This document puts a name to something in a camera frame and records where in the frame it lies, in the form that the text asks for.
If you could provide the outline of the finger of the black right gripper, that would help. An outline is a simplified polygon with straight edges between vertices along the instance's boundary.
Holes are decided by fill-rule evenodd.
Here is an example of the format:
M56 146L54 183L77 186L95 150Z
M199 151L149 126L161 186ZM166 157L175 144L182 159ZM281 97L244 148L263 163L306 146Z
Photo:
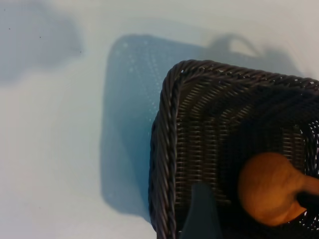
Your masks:
M307 192L300 192L297 194L298 203L307 210L319 209L319 196Z

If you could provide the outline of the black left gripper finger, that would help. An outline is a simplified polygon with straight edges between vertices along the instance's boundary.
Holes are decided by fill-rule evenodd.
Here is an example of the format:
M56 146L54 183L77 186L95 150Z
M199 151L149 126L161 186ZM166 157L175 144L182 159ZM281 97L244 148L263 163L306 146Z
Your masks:
M182 239L223 238L214 194L209 185L192 185L191 204L181 231Z

